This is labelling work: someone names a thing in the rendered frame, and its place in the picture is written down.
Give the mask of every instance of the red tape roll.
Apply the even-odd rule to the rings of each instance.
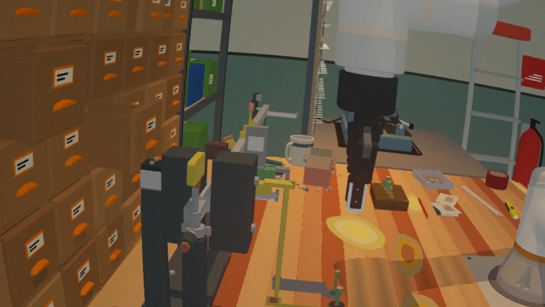
[[[509,175],[501,171],[488,171],[486,173],[486,186],[492,189],[507,189]]]

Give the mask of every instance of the cardboard drawer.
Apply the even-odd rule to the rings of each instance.
[[[100,283],[104,285],[126,256],[123,212],[113,213],[94,237],[99,249]]]
[[[49,36],[51,0],[2,2],[0,41]]]
[[[172,29],[172,20],[173,20],[173,14],[174,14],[174,1],[172,0],[164,0],[165,1],[165,12],[162,15],[163,18],[163,24],[162,29],[163,30],[170,30]]]
[[[84,176],[51,200],[61,264],[92,236],[95,224],[93,201],[90,176]]]
[[[165,12],[164,0],[138,0],[135,31],[159,31],[162,30],[163,13]]]
[[[153,35],[149,45],[149,79],[165,77],[168,74],[168,61],[170,60],[171,35]]]
[[[0,58],[0,139],[34,145],[83,122],[84,45],[7,48]]]
[[[172,16],[173,29],[187,29],[189,17],[189,0],[172,0],[174,13]]]
[[[140,189],[140,172],[130,173],[121,171],[123,176],[123,200],[128,199],[136,190]]]
[[[121,39],[94,40],[91,48],[89,100],[121,90],[123,46]]]
[[[141,190],[134,192],[121,206],[125,227],[125,251],[131,251],[142,234]]]
[[[93,33],[123,32],[129,1],[96,0]]]
[[[83,123],[47,140],[50,194],[78,178],[89,168],[87,131]]]
[[[184,53],[186,47],[186,35],[174,34],[171,39],[171,56],[168,65],[168,73],[179,73],[185,69]]]
[[[93,33],[96,1],[53,0],[50,36]]]
[[[178,146],[179,143],[179,115],[167,119],[161,125],[161,144],[162,153],[165,153],[170,147]]]
[[[59,267],[53,207],[46,204],[0,237],[11,301],[22,305]]]
[[[160,150],[160,120],[159,100],[140,106],[90,105],[86,121],[93,131],[89,137],[91,165],[140,172],[140,164]]]
[[[99,292],[99,254],[94,238],[66,265],[59,268],[64,284],[66,305],[83,307]]]
[[[133,87],[146,82],[146,73],[149,70],[149,40],[149,36],[125,39],[122,88]]]
[[[137,87],[134,90],[122,92],[119,94],[119,99],[117,102],[124,105],[143,105],[144,87]]]
[[[47,198],[47,160],[46,141],[34,146],[0,141],[0,229]]]
[[[160,100],[161,101],[161,117],[159,124],[165,121],[166,116],[166,97],[168,96],[168,90],[166,89],[166,80],[160,80],[148,84],[144,90],[144,102]]]
[[[67,307],[60,273],[53,276],[53,279],[25,307]]]
[[[97,167],[89,173],[93,185],[94,230],[123,204],[123,179],[120,171]]]
[[[165,118],[171,118],[181,110],[184,75],[181,73],[176,73],[168,77],[166,79],[166,88]]]

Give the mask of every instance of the fire extinguisher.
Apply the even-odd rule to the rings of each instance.
[[[532,171],[534,171],[538,164],[539,147],[541,147],[539,167],[541,167],[543,163],[543,138],[535,128],[536,123],[540,122],[533,118],[530,120],[529,129],[522,134],[521,139],[519,140],[519,148],[516,150],[513,180],[520,182],[526,188],[528,188]]]

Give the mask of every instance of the ruler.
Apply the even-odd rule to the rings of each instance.
[[[469,195],[473,196],[476,200],[478,200],[480,203],[485,205],[485,207],[489,208],[496,216],[502,216],[498,210],[496,210],[494,207],[490,206],[489,203],[485,202],[484,199],[480,198],[477,194],[473,193],[468,187],[462,186],[462,189],[465,190]]]

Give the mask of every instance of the drawer handle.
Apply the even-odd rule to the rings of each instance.
[[[64,108],[68,108],[70,105],[75,105],[77,102],[74,101],[74,100],[70,100],[70,99],[63,99],[59,102],[57,102],[54,106],[53,106],[53,112],[56,112],[60,109],[64,109]]]
[[[138,224],[136,224],[136,226],[133,228],[132,232],[136,234],[136,233],[139,232],[141,229],[142,229],[142,223],[138,223]]]
[[[116,260],[119,254],[121,254],[121,250],[119,248],[116,248],[116,250],[113,251],[112,255],[110,255],[110,261]]]
[[[64,167],[69,167],[72,164],[76,163],[77,161],[81,160],[82,157],[74,154],[72,157],[70,157],[66,162],[64,163]]]
[[[37,264],[35,264],[34,267],[30,270],[30,276],[36,276],[40,274],[40,272],[42,272],[47,265],[49,265],[49,260],[42,259],[38,261]]]
[[[87,223],[81,223],[76,227],[76,229],[73,230],[73,236],[76,238],[78,235],[82,234],[83,230],[87,229],[89,227],[89,224]]]
[[[119,196],[117,195],[110,196],[110,198],[108,198],[108,200],[106,201],[106,207],[112,205],[118,198]]]
[[[153,146],[157,145],[159,142],[156,140],[151,140],[146,144],[146,150],[152,149]]]
[[[40,11],[35,8],[21,7],[16,11],[16,16],[36,16],[40,14]]]
[[[121,15],[123,15],[122,11],[110,11],[108,13],[108,16],[110,16],[110,17],[119,17]]]
[[[72,10],[72,11],[70,12],[70,15],[71,15],[71,16],[85,16],[85,15],[87,15],[87,14],[89,14],[88,11],[78,10],[78,9]]]
[[[117,75],[116,75],[115,73],[107,73],[107,74],[104,76],[104,78],[102,78],[102,79],[103,79],[104,81],[106,81],[106,80],[109,80],[109,79],[113,79],[113,78],[115,78],[115,77],[117,77]]]
[[[33,182],[29,182],[27,184],[24,184],[22,187],[19,188],[19,190],[17,190],[17,197],[21,197],[25,194],[27,194],[28,192],[30,192],[32,189],[36,188],[38,186],[38,184],[35,184]]]
[[[87,293],[89,293],[89,291],[93,288],[94,285],[95,283],[93,282],[87,282],[85,286],[83,286],[82,291],[79,292],[80,296],[86,296]]]

